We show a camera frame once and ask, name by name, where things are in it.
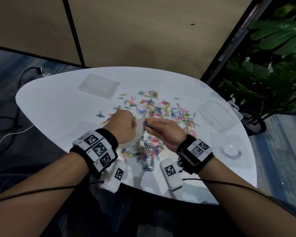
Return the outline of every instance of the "person's left arm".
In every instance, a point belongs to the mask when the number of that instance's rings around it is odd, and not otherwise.
[[[117,110],[104,128],[115,136],[119,144],[123,144],[135,136],[135,125],[131,112]],[[25,191],[77,185],[88,171],[86,161],[70,152],[3,192],[0,198]],[[73,190],[46,191],[1,201],[0,236],[40,236]]]

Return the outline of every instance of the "forearm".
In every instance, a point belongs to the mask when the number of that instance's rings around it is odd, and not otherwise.
[[[70,152],[0,198],[25,191],[77,185],[88,173],[84,159]],[[40,236],[74,189],[47,191],[0,202],[0,236]]]
[[[230,182],[256,189],[215,157],[198,175],[201,179]],[[296,236],[296,217],[269,199],[245,188],[206,181],[204,183],[245,235]]]

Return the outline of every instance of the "person's left hand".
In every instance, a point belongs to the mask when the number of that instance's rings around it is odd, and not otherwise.
[[[115,136],[118,144],[125,144],[136,135],[136,121],[133,114],[126,110],[117,109],[103,128]]]

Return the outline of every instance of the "person's right arm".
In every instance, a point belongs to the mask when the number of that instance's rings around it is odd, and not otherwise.
[[[173,152],[186,139],[186,133],[174,121],[147,118],[146,122],[153,129],[145,126],[145,130],[160,138]],[[215,157],[198,175],[201,179],[240,184],[263,193]],[[237,186],[206,181],[204,184],[245,235],[296,236],[296,217],[262,195]]]

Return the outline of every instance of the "wristband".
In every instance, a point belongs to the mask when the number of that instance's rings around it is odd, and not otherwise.
[[[70,152],[79,154],[86,161],[91,174],[98,176],[116,159],[118,142],[106,129],[88,131],[73,142]]]
[[[183,170],[189,174],[198,174],[214,157],[212,148],[191,135],[187,135],[185,141],[179,145],[177,153],[182,161]]]

